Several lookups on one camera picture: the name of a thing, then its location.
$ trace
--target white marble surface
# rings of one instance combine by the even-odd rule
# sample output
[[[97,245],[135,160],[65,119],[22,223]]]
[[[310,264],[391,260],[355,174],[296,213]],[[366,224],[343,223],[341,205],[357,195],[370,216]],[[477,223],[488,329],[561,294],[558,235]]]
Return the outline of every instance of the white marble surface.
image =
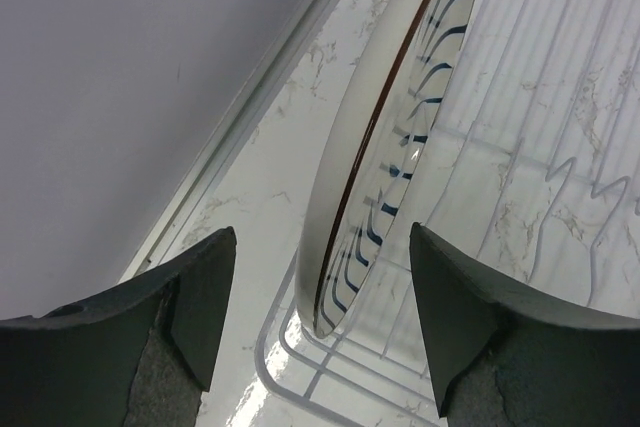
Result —
[[[341,0],[229,173],[215,191],[206,194],[206,205],[194,213],[188,233],[171,252],[177,253],[220,227],[233,225],[236,229],[238,257],[228,317],[212,392],[203,396],[198,427],[326,425],[265,389],[256,377],[253,349],[296,249],[315,171],[336,110],[387,1]],[[539,283],[533,285],[582,304],[589,290],[590,259],[604,259],[597,264],[598,295],[593,306],[638,316],[635,292],[640,289],[640,217],[633,213],[633,207],[640,185],[639,150],[625,151],[616,142],[625,145],[626,139],[626,146],[630,145],[629,132],[640,116],[635,114],[637,109],[612,106],[637,100],[635,87],[628,87],[633,86],[630,80],[639,72],[640,44],[635,39],[640,35],[640,16],[624,17],[627,21],[619,27],[615,22],[623,18],[622,14],[604,17],[605,7],[613,5],[626,12],[629,9],[625,10],[624,3],[594,1],[600,6],[600,15],[610,19],[607,25],[612,31],[622,29],[616,37],[622,40],[615,45],[602,42],[602,47],[590,54],[588,42],[574,46],[575,52],[591,55],[591,60],[568,55],[553,39],[558,33],[564,36],[560,37],[563,43],[579,38],[573,29],[594,29],[600,17],[571,22],[562,14],[571,5],[568,0],[487,1],[484,7],[489,13],[476,19],[443,102],[443,115],[421,160],[421,173],[416,173],[423,182],[412,184],[411,193],[407,193],[406,201],[414,208],[405,212],[414,217],[405,218],[404,224],[398,222],[390,242],[385,243],[386,258],[406,263],[406,229],[417,219],[471,255],[523,281],[530,280],[533,263],[542,255],[536,280]],[[528,10],[520,9],[521,5],[528,5]],[[591,4],[575,5],[581,8]],[[540,16],[541,9],[549,15]],[[611,75],[587,72],[589,75],[581,77],[581,66],[592,60],[590,72],[606,69]],[[584,95],[573,102],[571,92],[576,88]],[[633,94],[629,98],[623,97],[627,91]],[[531,105],[544,108],[530,110]],[[575,115],[567,116],[566,111]],[[616,137],[611,132],[615,131],[612,126],[618,111],[626,117],[618,123],[624,131]],[[569,119],[568,134],[554,144],[564,117]],[[590,147],[594,138],[598,144],[595,149]],[[603,148],[607,144],[599,143],[605,138],[607,144],[614,145],[610,155]],[[553,145],[559,152],[557,159],[549,159],[552,151],[548,148]],[[583,184],[585,179],[592,181],[607,155],[609,163],[603,179],[613,181],[628,175],[630,187],[623,196],[614,190],[594,198]],[[611,155],[616,156],[613,162]],[[571,156],[579,161],[582,177],[560,172],[545,178],[551,165],[561,165]],[[570,185],[561,191],[569,177]],[[559,200],[552,205],[554,198]],[[622,207],[613,219],[615,228],[601,234],[600,227],[620,198]],[[550,226],[546,230],[546,239],[550,240],[548,250],[539,254],[534,246],[543,222]],[[578,261],[566,262],[566,269],[557,269],[554,249]],[[611,260],[614,254],[618,255],[617,263]],[[376,285],[387,289],[387,303],[367,304],[368,320],[386,321],[386,310],[402,310],[406,282],[402,275],[380,279]],[[415,316],[405,319],[407,325],[416,320]],[[412,339],[415,330],[403,331],[404,338]],[[287,335],[292,344],[304,343],[295,322]],[[412,342],[419,344],[419,339]],[[279,344],[272,341],[267,350],[272,375],[292,386],[308,382],[309,371],[294,366]],[[404,361],[424,362],[423,351],[411,356],[413,360]],[[321,392],[321,398],[360,411],[367,426],[424,425],[380,408],[375,402],[355,401],[344,390]],[[406,402],[411,411],[429,410],[420,403]]]

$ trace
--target white wall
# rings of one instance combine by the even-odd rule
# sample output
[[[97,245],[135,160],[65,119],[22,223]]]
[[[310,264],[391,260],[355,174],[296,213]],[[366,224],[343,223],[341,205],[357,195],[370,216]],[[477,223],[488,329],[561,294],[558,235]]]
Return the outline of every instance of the white wall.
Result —
[[[0,0],[0,318],[114,284],[300,0]]]

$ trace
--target white wire dish rack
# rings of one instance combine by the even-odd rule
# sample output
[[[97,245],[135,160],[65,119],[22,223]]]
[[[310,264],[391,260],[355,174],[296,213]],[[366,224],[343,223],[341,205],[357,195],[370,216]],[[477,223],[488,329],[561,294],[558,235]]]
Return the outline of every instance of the white wire dish rack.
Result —
[[[477,1],[402,215],[344,328],[306,332],[285,276],[256,348],[268,389],[338,425],[446,425],[408,269],[413,221],[536,288],[640,317],[638,5]],[[268,371],[274,342],[304,375]]]

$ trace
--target dish rack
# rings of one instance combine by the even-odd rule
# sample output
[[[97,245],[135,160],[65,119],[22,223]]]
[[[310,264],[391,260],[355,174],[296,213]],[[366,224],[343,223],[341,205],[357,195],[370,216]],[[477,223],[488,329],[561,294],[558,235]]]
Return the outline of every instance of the dish rack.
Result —
[[[536,288],[640,317],[638,5],[476,1],[402,215],[341,330],[319,341],[300,325],[287,271],[255,350],[270,391],[337,425],[446,425],[408,268],[413,221]],[[273,349],[305,374],[270,371]]]

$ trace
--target white plate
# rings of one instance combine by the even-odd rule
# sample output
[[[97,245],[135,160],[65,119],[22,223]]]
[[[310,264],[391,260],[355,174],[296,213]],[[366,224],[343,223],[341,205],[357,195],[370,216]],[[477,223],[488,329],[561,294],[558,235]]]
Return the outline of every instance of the white plate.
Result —
[[[304,324],[331,333],[389,232],[462,45],[474,0],[391,0],[318,168],[298,250]]]

